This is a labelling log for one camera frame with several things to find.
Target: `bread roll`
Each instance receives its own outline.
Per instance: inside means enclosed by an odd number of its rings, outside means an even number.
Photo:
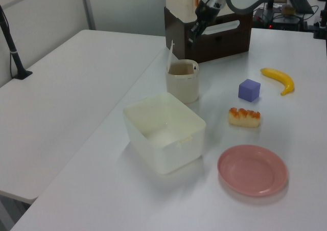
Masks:
[[[243,127],[258,127],[260,124],[260,113],[244,108],[232,107],[228,113],[228,121],[232,125]]]

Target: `purple cube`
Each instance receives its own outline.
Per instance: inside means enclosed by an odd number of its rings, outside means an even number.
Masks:
[[[247,79],[240,84],[239,87],[239,98],[244,99],[249,102],[253,102],[259,97],[260,93],[260,83],[253,80]]]

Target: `white desk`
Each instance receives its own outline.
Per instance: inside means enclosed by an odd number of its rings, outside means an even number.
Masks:
[[[0,194],[32,203],[164,47],[82,31],[0,88]]]
[[[206,152],[158,176],[131,148],[122,109],[166,90],[167,58],[164,49],[12,231],[326,230],[325,41],[310,33],[253,29],[248,53],[200,64],[200,99],[190,108],[207,122]],[[295,92],[280,96],[283,86],[260,73],[267,66],[290,74]],[[247,78],[262,84],[254,103],[238,98]],[[232,106],[260,111],[261,126],[230,126]],[[228,188],[217,160],[238,144],[277,153],[288,168],[287,186],[262,198]]]

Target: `white cup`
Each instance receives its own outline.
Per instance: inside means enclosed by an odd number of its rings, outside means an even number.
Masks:
[[[199,64],[193,60],[178,60],[166,68],[167,92],[182,103],[195,102],[199,97]]]

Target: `toy banana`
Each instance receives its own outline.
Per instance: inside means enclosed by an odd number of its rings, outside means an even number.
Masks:
[[[294,82],[292,80],[292,78],[290,76],[288,76],[287,74],[276,70],[276,69],[272,69],[272,68],[263,68],[260,70],[261,73],[269,78],[275,79],[279,82],[281,82],[285,88],[284,90],[281,92],[281,95],[284,96],[289,92],[292,92],[294,90]]]

